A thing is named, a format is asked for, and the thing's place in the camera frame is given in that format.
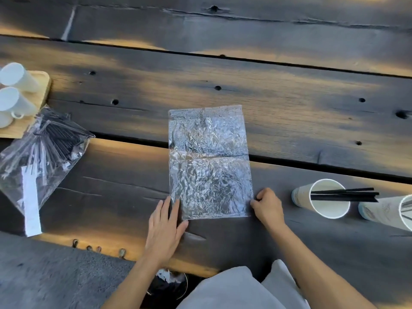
white paper cup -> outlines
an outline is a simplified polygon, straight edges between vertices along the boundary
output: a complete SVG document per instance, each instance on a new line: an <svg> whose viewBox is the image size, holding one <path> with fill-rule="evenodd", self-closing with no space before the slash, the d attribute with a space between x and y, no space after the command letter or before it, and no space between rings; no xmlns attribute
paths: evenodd
<svg viewBox="0 0 412 309"><path fill-rule="evenodd" d="M0 111L10 112L13 118L21 119L36 114L37 108L18 89L8 86L0 89Z"/></svg>
<svg viewBox="0 0 412 309"><path fill-rule="evenodd" d="M341 218L349 211L349 201L312 201L312 191L344 189L343 185L332 179L321 179L315 183L298 187L292 191L292 201L296 206L309 209L328 219Z"/></svg>
<svg viewBox="0 0 412 309"><path fill-rule="evenodd" d="M412 201L412 195L378 198L377 200L378 203L359 203L359 213L363 218L412 231L412 220L403 217L406 216L412 219L412 211L402 212L402 210L412 209L410 205L408 205L408 208L403 209L405 207L404 203Z"/></svg>
<svg viewBox="0 0 412 309"><path fill-rule="evenodd" d="M22 91L37 92L39 83L19 63L10 63L0 70L0 82L5 86L12 86Z"/></svg>
<svg viewBox="0 0 412 309"><path fill-rule="evenodd" d="M13 122L13 117L9 112L0 112L0 128L5 128Z"/></svg>

mug handle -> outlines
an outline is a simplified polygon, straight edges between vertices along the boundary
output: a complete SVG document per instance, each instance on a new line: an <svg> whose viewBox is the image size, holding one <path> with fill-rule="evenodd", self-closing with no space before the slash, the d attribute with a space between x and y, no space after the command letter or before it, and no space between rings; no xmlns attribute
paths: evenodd
<svg viewBox="0 0 412 309"><path fill-rule="evenodd" d="M12 117L15 119L22 119L24 117L24 114L16 114L15 112L12 112Z"/></svg>

crumpled aluminum foil sheet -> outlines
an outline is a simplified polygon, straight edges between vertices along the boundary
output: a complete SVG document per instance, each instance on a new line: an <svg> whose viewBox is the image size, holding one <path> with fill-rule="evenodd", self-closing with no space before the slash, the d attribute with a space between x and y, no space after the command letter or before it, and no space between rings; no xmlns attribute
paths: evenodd
<svg viewBox="0 0 412 309"><path fill-rule="evenodd" d="M249 216L253 189L242 106L170 110L169 175L182 219Z"/></svg>

clear plastic bag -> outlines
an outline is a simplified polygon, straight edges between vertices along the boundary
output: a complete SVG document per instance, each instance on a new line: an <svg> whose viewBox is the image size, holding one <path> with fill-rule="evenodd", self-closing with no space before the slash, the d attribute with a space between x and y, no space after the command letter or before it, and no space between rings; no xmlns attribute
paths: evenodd
<svg viewBox="0 0 412 309"><path fill-rule="evenodd" d="M250 215L253 189L241 105L169 111L169 183L183 219Z"/></svg>
<svg viewBox="0 0 412 309"><path fill-rule="evenodd" d="M37 188L40 209L94 137L68 115L44 106L23 137L0 153L0 190L24 214L28 196L24 195L23 183L30 178L29 184Z"/></svg>

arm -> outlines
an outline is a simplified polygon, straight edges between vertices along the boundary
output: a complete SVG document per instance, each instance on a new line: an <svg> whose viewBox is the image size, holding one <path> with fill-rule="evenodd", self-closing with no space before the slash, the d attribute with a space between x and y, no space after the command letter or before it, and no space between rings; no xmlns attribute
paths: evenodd
<svg viewBox="0 0 412 309"><path fill-rule="evenodd" d="M291 231L283 218L282 203L271 189L260 191L257 199L250 204L278 244L312 309L376 309Z"/></svg>
<svg viewBox="0 0 412 309"><path fill-rule="evenodd" d="M170 218L169 205L170 196L157 204L149 219L145 252L102 309L136 309L142 304L157 271L172 257L189 224L186 220L176 227L179 200L173 205Z"/></svg>

